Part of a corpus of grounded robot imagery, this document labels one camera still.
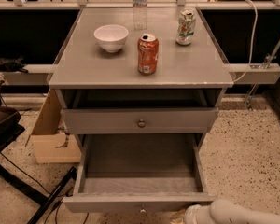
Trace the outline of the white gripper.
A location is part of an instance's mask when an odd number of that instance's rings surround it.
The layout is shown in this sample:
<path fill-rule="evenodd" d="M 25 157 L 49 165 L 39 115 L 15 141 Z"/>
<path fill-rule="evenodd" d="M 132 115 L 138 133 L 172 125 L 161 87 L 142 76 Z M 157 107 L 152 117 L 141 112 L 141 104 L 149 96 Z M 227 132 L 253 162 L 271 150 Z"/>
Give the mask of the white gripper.
<path fill-rule="evenodd" d="M 208 206 L 193 205 L 186 212 L 184 209 L 170 217 L 170 224 L 213 224 Z"/>

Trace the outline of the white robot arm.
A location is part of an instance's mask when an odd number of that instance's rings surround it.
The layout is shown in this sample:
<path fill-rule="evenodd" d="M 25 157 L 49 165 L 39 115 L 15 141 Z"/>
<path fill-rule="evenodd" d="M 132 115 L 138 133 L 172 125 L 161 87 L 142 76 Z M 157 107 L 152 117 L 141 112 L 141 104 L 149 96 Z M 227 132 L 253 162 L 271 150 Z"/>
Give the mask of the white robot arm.
<path fill-rule="evenodd" d="M 171 216 L 170 224 L 280 224 L 280 216 L 216 199 L 206 206 L 195 204 L 178 211 Z"/>

